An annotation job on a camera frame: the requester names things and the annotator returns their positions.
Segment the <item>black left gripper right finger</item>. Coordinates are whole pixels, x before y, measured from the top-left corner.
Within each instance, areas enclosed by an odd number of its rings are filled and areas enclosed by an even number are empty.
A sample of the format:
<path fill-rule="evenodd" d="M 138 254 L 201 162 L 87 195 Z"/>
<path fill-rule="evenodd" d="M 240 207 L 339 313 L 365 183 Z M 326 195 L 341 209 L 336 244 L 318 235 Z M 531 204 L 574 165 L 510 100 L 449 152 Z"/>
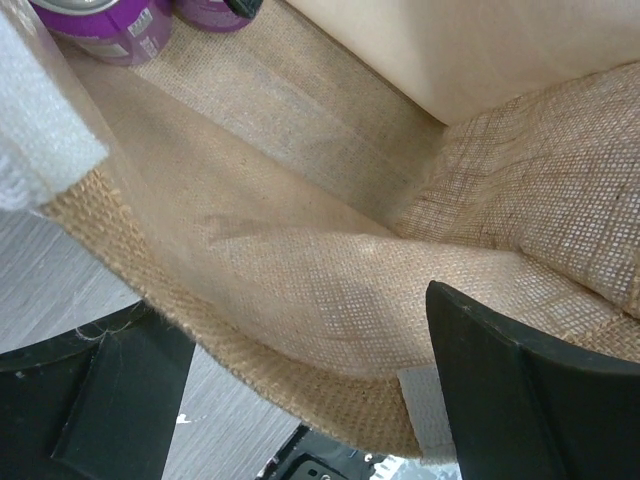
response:
<path fill-rule="evenodd" d="M 639 365 L 433 281 L 426 314 L 465 479 L 636 479 Z"/>

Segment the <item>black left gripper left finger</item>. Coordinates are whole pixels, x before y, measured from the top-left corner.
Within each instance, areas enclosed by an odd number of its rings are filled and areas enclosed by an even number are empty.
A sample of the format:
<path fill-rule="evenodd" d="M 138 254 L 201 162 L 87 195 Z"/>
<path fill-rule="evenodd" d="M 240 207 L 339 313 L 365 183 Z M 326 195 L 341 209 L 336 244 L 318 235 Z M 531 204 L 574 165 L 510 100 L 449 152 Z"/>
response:
<path fill-rule="evenodd" d="M 136 303 L 2 354 L 2 478 L 161 478 L 194 347 Z"/>

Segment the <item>brown burlap canvas bag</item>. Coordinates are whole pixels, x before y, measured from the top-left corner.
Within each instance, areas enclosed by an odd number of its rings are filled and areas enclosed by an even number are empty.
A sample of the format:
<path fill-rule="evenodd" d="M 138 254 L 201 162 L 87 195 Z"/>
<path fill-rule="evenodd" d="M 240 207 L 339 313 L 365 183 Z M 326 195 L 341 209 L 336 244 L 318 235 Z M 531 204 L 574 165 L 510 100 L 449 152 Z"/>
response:
<path fill-rule="evenodd" d="M 635 1 L 267 1 L 111 66 L 1 5 L 1 207 L 53 220 L 266 400 L 377 453 L 508 420 L 477 305 L 639 363 Z"/>

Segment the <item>purple Fanta can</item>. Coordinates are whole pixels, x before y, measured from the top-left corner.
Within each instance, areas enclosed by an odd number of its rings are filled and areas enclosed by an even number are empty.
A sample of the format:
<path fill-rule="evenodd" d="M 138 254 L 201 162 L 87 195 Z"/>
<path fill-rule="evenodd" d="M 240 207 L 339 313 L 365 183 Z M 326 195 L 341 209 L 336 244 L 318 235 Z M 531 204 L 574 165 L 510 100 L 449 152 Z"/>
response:
<path fill-rule="evenodd" d="M 175 13 L 190 25 L 212 33 L 236 32 L 251 23 L 236 15 L 223 1 L 176 0 Z"/>
<path fill-rule="evenodd" d="M 156 58 L 172 30 L 171 3 L 164 0 L 36 0 L 31 5 L 48 30 L 114 65 Z"/>

